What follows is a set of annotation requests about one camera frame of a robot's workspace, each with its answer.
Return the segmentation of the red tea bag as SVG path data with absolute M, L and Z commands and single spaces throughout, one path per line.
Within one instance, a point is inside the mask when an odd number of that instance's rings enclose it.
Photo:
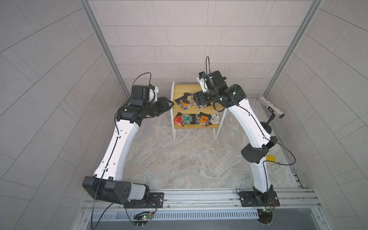
M 182 113 L 178 112 L 175 118 L 173 119 L 175 125 L 183 127 L 184 124 L 182 123 Z

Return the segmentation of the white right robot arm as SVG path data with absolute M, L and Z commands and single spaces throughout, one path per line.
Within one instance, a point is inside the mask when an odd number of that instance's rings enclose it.
M 265 165 L 266 155 L 278 139 L 264 129 L 254 114 L 242 87 L 237 84 L 228 86 L 225 80 L 226 77 L 223 77 L 219 71 L 209 74 L 200 72 L 197 81 L 202 92 L 199 94 L 198 101 L 203 104 L 219 103 L 237 118 L 249 139 L 249 144 L 242 149 L 241 154 L 251 166 L 255 202 L 266 205 L 274 192 Z

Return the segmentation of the green label top tea bag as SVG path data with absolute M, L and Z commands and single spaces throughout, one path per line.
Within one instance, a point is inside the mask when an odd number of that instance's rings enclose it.
M 197 93 L 194 93 L 194 99 L 196 101 L 204 99 L 205 94 L 202 91 L 199 91 Z

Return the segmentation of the beige label tea bag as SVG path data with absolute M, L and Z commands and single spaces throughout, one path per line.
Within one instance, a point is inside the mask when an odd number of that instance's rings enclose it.
M 186 104 L 195 104 L 194 95 L 190 93 L 184 93 L 183 102 Z

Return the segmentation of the orange label black tea bag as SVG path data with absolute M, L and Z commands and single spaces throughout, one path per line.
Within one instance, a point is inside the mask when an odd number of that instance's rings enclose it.
M 191 107 L 194 106 L 194 104 L 192 102 L 190 102 L 188 100 L 188 96 L 184 95 L 180 98 L 175 99 L 175 102 L 183 109 L 183 110 L 187 110 Z

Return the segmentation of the white frame wooden shelf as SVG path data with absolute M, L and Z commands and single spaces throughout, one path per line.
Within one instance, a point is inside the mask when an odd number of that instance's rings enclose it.
M 221 112 L 216 111 L 212 106 L 208 106 L 202 109 L 198 109 L 196 106 L 193 106 L 187 110 L 183 110 L 174 100 L 178 99 L 180 97 L 182 97 L 184 95 L 184 93 L 197 93 L 198 91 L 202 90 L 201 87 L 199 86 L 199 84 L 194 85 L 194 84 L 179 84 L 176 85 L 175 82 L 172 82 L 172 87 L 171 87 L 171 101 L 174 102 L 174 106 L 171 108 L 170 110 L 170 115 L 171 115 L 171 125 L 172 125 L 172 136 L 173 139 L 176 139 L 176 130 L 177 129 L 212 129 L 213 130 L 213 134 L 214 134 L 214 139 L 217 140 L 223 121 L 225 119 L 225 116 L 227 114 L 228 109 L 224 108 L 223 114 L 221 115 Z M 221 117 L 220 123 L 219 124 L 214 124 L 214 125 L 209 125 L 209 126 L 203 126 L 203 125 L 185 125 L 185 126 L 179 126 L 176 125 L 174 123 L 174 118 L 177 115 L 177 113 L 184 113 L 184 114 L 200 114 L 205 113 L 205 114 L 214 114 L 214 113 L 218 113 L 219 117 Z

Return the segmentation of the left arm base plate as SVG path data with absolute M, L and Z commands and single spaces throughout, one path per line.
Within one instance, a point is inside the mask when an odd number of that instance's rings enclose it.
M 124 204 L 126 209 L 156 209 L 162 208 L 165 193 L 150 193 L 143 200 L 130 200 Z

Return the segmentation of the white patterned tea bag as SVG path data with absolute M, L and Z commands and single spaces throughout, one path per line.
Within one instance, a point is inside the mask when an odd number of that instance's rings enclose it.
M 211 119 L 210 119 L 209 125 L 217 125 L 219 123 L 220 123 L 220 119 L 219 119 L 218 113 L 211 114 Z

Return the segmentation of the right circuit board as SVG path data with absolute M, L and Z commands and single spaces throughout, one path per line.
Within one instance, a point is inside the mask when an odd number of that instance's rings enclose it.
M 258 221 L 261 224 L 270 225 L 273 220 L 273 211 L 271 209 L 257 209 Z

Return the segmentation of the orange label lower tea bag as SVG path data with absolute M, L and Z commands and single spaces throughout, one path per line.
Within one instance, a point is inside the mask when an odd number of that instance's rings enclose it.
M 201 112 L 200 114 L 196 115 L 196 124 L 207 127 L 210 124 L 211 118 L 211 114 L 205 114 Z

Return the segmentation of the yellow tag on floor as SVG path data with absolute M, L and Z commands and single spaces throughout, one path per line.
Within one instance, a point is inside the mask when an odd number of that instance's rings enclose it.
M 269 161 L 269 162 L 274 162 L 274 163 L 276 163 L 277 161 L 276 161 L 276 158 L 273 156 L 273 155 L 268 155 L 267 157 L 266 157 L 266 160 L 267 161 Z

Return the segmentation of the left circuit board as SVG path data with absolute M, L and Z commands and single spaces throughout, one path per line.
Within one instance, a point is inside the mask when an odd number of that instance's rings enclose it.
M 144 226 L 153 218 L 153 216 L 154 214 L 148 211 L 135 214 L 133 216 L 133 223 L 136 228 L 138 228 L 139 226 L 144 228 Z

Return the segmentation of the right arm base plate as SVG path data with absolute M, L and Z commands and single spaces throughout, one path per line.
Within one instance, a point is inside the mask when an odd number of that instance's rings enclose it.
M 276 192 L 260 193 L 254 191 L 236 191 L 242 207 L 262 207 L 273 209 L 280 206 Z

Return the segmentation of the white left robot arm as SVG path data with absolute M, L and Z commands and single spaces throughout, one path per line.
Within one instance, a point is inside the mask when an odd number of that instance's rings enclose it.
M 123 181 L 122 172 L 134 136 L 146 118 L 158 117 L 174 103 L 166 97 L 153 102 L 128 100 L 114 117 L 115 130 L 106 153 L 93 176 L 82 182 L 88 194 L 98 201 L 144 207 L 149 204 L 149 186 Z

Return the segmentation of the glitter roller on black stand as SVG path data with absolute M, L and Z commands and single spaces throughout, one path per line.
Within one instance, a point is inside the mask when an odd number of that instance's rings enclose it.
M 271 113 L 270 118 L 266 122 L 260 122 L 265 131 L 268 134 L 271 134 L 272 127 L 270 126 L 270 122 L 275 117 L 279 117 L 280 119 L 282 119 L 285 116 L 285 114 L 280 109 L 278 109 L 274 104 L 268 101 L 263 95 L 258 95 L 257 100 L 259 100 L 260 103 Z

